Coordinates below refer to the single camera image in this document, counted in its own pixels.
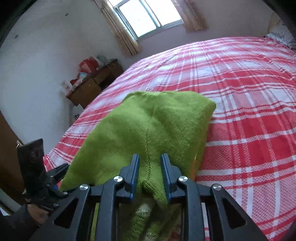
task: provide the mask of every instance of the plaid blanket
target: plaid blanket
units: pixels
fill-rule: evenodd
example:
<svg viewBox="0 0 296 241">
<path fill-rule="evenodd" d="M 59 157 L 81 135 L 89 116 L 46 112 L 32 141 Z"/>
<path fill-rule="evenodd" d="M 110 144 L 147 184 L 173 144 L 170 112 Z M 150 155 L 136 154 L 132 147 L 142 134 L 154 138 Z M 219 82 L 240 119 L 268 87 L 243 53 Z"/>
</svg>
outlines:
<svg viewBox="0 0 296 241">
<path fill-rule="evenodd" d="M 270 38 L 195 42 L 140 60 L 84 110 L 44 157 L 46 169 L 71 163 L 128 93 L 165 90 L 216 103 L 196 181 L 220 183 L 269 240 L 279 240 L 296 214 L 296 53 Z"/>
</svg>

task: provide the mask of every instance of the window sill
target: window sill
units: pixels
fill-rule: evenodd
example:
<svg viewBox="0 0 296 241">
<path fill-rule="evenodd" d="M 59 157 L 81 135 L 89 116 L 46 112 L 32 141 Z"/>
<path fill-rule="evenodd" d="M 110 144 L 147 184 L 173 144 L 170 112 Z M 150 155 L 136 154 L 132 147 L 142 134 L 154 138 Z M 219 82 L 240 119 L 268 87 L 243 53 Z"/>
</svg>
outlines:
<svg viewBox="0 0 296 241">
<path fill-rule="evenodd" d="M 141 41 L 141 40 L 143 40 L 143 39 L 145 39 L 145 38 L 148 38 L 148 37 L 150 37 L 150 36 L 152 36 L 152 35 L 154 35 L 154 34 L 160 33 L 160 32 L 162 32 L 163 30 L 166 30 L 166 29 L 168 29 L 168 28 L 172 28 L 172 27 L 175 27 L 175 26 L 178 26 L 178 25 L 181 25 L 181 24 L 183 24 L 182 19 L 180 19 L 180 20 L 178 20 L 178 21 L 175 21 L 175 22 L 172 22 L 172 23 L 168 23 L 168 24 L 166 24 L 166 25 L 164 25 L 164 26 L 161 26 L 161 27 L 159 27 L 159 28 L 157 28 L 157 29 L 154 29 L 154 30 L 152 30 L 152 31 L 150 31 L 150 32 L 148 32 L 148 33 L 146 33 L 146 34 L 140 36 L 137 40 L 138 40 L 138 41 Z"/>
</svg>

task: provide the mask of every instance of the striped curtain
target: striped curtain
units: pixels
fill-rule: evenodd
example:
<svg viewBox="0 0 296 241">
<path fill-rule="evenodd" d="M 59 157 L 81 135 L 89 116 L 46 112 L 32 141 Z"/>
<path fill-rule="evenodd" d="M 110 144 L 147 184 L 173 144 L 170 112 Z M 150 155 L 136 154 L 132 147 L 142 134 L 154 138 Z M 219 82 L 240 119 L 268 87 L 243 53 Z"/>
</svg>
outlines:
<svg viewBox="0 0 296 241">
<path fill-rule="evenodd" d="M 141 52 L 142 48 L 131 35 L 118 14 L 107 0 L 94 0 L 108 22 L 111 31 L 125 56 L 133 56 Z"/>
<path fill-rule="evenodd" d="M 171 0 L 180 14 L 186 32 L 207 29 L 206 21 L 201 17 L 196 4 L 197 0 Z"/>
</svg>

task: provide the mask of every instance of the knit fabric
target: knit fabric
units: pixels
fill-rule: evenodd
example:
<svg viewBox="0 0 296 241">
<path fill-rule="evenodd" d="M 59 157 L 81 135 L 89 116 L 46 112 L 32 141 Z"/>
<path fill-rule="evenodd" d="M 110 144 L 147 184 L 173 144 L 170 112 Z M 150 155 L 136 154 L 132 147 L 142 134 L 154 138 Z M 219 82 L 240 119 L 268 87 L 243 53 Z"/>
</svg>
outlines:
<svg viewBox="0 0 296 241">
<path fill-rule="evenodd" d="M 167 204 L 160 156 L 167 153 L 172 165 L 194 178 L 215 107 L 214 102 L 191 91 L 127 95 L 89 134 L 61 189 L 82 183 L 103 184 L 117 176 L 137 153 L 137 194 L 132 205 L 120 206 L 120 240 L 163 240 L 174 227 L 180 209 L 179 205 Z"/>
</svg>

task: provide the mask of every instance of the person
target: person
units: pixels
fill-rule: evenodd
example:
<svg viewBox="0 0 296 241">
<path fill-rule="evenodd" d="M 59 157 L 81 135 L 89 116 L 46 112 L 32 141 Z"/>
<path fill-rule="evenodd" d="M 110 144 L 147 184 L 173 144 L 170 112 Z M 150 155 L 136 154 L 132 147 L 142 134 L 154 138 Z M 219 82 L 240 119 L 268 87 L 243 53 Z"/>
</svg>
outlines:
<svg viewBox="0 0 296 241">
<path fill-rule="evenodd" d="M 3 241 L 27 241 L 43 224 L 48 212 L 35 204 L 23 205 L 11 216 L 0 211 L 0 233 Z"/>
</svg>

